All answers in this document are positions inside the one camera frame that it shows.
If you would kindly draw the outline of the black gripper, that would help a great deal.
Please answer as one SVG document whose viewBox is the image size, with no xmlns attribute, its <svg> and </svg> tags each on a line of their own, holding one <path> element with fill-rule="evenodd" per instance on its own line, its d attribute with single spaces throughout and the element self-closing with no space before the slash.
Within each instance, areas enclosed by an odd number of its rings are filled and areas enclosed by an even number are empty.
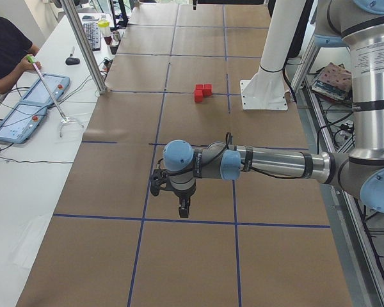
<svg viewBox="0 0 384 307">
<path fill-rule="evenodd" d="M 179 217 L 189 217 L 190 197 L 196 191 L 195 178 L 189 175 L 170 176 L 170 183 L 179 197 Z"/>
</svg>

